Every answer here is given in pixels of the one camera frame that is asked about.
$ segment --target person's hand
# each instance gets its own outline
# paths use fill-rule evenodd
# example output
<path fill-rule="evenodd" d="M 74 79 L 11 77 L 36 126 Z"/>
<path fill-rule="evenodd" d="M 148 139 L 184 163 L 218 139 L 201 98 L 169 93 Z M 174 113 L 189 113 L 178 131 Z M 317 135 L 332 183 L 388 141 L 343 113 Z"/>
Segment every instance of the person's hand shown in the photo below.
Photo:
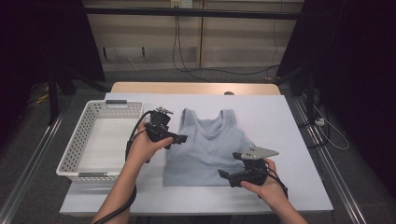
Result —
<path fill-rule="evenodd" d="M 275 163 L 267 158 L 264 158 L 263 160 L 266 164 L 268 164 L 269 174 L 276 175 L 274 174 L 274 172 L 276 172 Z M 247 181 L 242 181 L 241 186 L 247 190 L 258 194 L 263 201 L 270 205 L 270 207 L 277 206 L 280 203 L 284 203 L 285 201 L 288 202 L 288 198 L 286 197 L 282 187 L 280 187 L 279 183 L 277 183 L 270 176 L 267 176 L 267 179 L 262 186 L 251 184 Z"/>
<path fill-rule="evenodd" d="M 145 130 L 146 122 L 141 122 L 137 127 L 134 141 L 132 142 L 127 161 L 138 160 L 145 162 L 151 159 L 157 150 L 166 147 L 173 142 L 172 137 L 165 138 L 158 142 L 152 142 Z"/>

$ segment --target gray tank top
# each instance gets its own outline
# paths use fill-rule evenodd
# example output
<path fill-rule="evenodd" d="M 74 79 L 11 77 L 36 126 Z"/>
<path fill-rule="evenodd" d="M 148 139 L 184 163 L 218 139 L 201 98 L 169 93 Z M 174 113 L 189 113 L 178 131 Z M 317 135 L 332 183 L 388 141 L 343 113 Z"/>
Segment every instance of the gray tank top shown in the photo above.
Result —
<path fill-rule="evenodd" d="M 221 110 L 215 119 L 198 119 L 194 111 L 186 108 L 178 133 L 186 134 L 187 142 L 172 145 L 166 152 L 164 186 L 229 186 L 218 169 L 243 171 L 243 163 L 233 158 L 233 152 L 253 145 L 236 126 L 231 109 Z"/>

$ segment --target white wall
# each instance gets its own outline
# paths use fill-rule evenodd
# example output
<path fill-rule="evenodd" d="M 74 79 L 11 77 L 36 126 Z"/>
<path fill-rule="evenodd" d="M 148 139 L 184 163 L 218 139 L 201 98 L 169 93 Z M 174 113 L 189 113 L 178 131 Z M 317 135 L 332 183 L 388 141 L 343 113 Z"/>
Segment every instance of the white wall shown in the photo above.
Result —
<path fill-rule="evenodd" d="M 303 2 L 194 0 L 193 8 L 299 12 Z M 170 7 L 170 0 L 85 0 L 84 4 Z M 98 50 L 102 54 L 102 48 L 106 48 L 107 59 L 102 57 L 105 70 L 173 67 L 175 17 L 96 14 L 88 17 Z M 289 43 L 294 24 L 295 21 L 180 17 L 183 59 L 187 66 L 192 67 L 278 64 Z M 145 57 L 141 53 L 142 47 L 145 48 Z"/>

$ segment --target white table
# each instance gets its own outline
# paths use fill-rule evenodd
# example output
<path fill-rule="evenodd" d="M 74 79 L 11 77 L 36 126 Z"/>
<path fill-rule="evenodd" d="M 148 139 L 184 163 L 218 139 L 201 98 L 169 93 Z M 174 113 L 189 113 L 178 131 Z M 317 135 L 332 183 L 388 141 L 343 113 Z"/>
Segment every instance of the white table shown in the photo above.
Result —
<path fill-rule="evenodd" d="M 314 163 L 304 144 L 289 106 L 282 95 L 198 95 L 108 93 L 106 100 L 134 100 L 145 110 L 163 106 L 175 112 L 169 131 L 177 133 L 182 110 L 196 111 L 199 119 L 214 119 L 221 109 L 232 108 L 238 126 L 258 147 L 280 152 L 272 159 L 289 188 L 291 203 L 298 211 L 332 210 Z M 137 179 L 137 197 L 132 215 L 185 216 L 225 214 L 266 214 L 270 208 L 257 195 L 230 187 L 164 187 L 165 150 L 145 164 Z M 64 199 L 61 213 L 93 215 L 109 193 L 111 184 L 73 183 Z"/>

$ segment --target wooden table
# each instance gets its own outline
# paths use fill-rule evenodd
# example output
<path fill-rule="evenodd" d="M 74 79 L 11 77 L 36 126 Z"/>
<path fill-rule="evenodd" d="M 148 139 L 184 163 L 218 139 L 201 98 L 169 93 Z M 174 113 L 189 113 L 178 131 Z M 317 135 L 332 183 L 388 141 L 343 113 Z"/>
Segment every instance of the wooden table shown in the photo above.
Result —
<path fill-rule="evenodd" d="M 274 84 L 192 82 L 116 82 L 111 92 L 280 95 Z"/>

